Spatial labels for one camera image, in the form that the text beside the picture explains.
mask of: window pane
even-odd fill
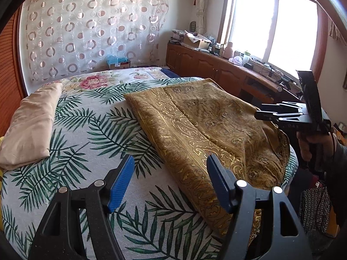
[[[237,0],[233,49],[262,59],[268,44],[274,0]]]
[[[298,78],[309,70],[317,37],[317,5],[310,0],[279,0],[278,18],[268,62]]]

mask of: silver rivet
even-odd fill
[[[245,187],[245,186],[247,186],[247,182],[244,181],[244,180],[237,180],[237,181],[236,181],[236,184],[237,184],[239,187]]]
[[[104,185],[104,181],[103,180],[96,180],[94,182],[94,186],[96,186],[96,187],[101,187],[103,185]]]
[[[60,192],[60,193],[65,193],[65,192],[67,192],[67,187],[61,187],[61,188],[59,189],[59,192]]]
[[[280,187],[274,187],[274,188],[273,188],[273,191],[274,191],[275,193],[282,193],[282,192],[283,192],[282,189],[281,189]]]

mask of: wooden cabinet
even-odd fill
[[[271,104],[280,100],[278,84],[245,67],[211,54],[168,44],[166,63],[181,77],[211,78],[226,92],[244,101]]]

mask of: floral bedding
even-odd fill
[[[107,71],[62,80],[65,88],[56,109],[50,157],[4,173],[4,232],[23,259],[57,189],[89,186],[117,167],[126,153],[135,159],[135,173],[121,206],[110,215],[125,259],[216,258],[222,240],[177,187],[123,97],[200,78],[155,79],[156,68],[121,72],[124,75]],[[296,168],[292,153],[283,187]],[[87,257],[93,260],[85,210],[80,221]]]

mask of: person's arm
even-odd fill
[[[314,135],[303,138],[298,133],[297,137],[301,156],[305,161],[310,161],[312,158],[309,152],[309,143],[323,145],[323,169],[327,173],[326,186],[336,214],[336,223],[341,227],[347,218],[347,147],[342,146],[334,139],[334,154],[334,144],[330,135]]]

